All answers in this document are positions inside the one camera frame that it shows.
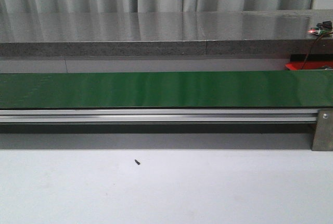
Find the steel conveyor support bracket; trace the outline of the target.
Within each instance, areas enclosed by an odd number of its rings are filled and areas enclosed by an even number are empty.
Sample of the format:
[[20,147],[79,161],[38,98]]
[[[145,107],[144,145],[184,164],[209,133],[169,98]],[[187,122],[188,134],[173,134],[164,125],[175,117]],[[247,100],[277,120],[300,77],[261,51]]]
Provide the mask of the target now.
[[332,109],[318,112],[312,151],[332,151]]

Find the small lit circuit board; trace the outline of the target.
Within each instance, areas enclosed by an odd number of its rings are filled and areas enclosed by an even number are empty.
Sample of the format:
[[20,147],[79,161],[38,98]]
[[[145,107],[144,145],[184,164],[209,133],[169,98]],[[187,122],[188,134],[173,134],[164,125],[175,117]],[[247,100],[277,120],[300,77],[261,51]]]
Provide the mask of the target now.
[[317,36],[332,35],[332,21],[319,22],[315,27],[310,28],[308,33]]

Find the red plastic tray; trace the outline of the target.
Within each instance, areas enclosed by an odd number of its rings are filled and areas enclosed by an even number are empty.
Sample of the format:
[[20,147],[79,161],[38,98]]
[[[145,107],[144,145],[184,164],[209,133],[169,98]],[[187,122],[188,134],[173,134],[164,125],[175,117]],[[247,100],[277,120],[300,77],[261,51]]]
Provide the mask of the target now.
[[293,61],[285,64],[285,70],[328,70],[332,71],[332,61]]

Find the green conveyor belt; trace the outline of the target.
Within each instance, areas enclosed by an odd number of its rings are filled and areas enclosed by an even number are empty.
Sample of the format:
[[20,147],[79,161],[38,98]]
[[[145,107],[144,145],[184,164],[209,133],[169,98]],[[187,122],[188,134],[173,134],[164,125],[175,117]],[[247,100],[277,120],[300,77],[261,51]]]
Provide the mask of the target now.
[[331,106],[331,71],[1,75],[3,109]]

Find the aluminium conveyor side rail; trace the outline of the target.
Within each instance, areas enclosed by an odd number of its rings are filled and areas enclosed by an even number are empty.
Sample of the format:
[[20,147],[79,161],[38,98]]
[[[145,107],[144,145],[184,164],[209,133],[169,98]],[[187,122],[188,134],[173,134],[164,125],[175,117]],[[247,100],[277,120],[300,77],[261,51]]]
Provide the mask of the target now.
[[2,110],[1,123],[315,122],[318,109]]

